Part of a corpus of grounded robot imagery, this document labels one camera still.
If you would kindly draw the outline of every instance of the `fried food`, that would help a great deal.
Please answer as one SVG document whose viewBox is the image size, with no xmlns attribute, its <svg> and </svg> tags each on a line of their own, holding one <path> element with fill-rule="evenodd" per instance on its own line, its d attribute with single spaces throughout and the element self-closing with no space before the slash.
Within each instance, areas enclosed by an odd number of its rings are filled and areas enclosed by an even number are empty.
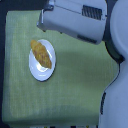
<svg viewBox="0 0 128 128">
<path fill-rule="evenodd" d="M 40 63 L 41 66 L 50 69 L 52 68 L 52 62 L 44 45 L 42 45 L 40 42 L 37 42 L 36 40 L 32 40 L 31 49 L 36 60 Z"/>
</svg>

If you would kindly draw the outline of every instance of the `green tablecloth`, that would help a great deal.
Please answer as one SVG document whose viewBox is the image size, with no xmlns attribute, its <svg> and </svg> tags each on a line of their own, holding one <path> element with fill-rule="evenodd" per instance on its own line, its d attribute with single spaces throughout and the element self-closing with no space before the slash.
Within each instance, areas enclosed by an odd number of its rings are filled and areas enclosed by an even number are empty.
<svg viewBox="0 0 128 128">
<path fill-rule="evenodd" d="M 92 45 L 36 27 L 40 11 L 11 11 L 6 20 L 3 121 L 12 126 L 98 124 L 102 93 L 117 75 L 104 42 Z M 56 67 L 46 82 L 29 70 L 30 41 L 46 39 Z"/>
</svg>

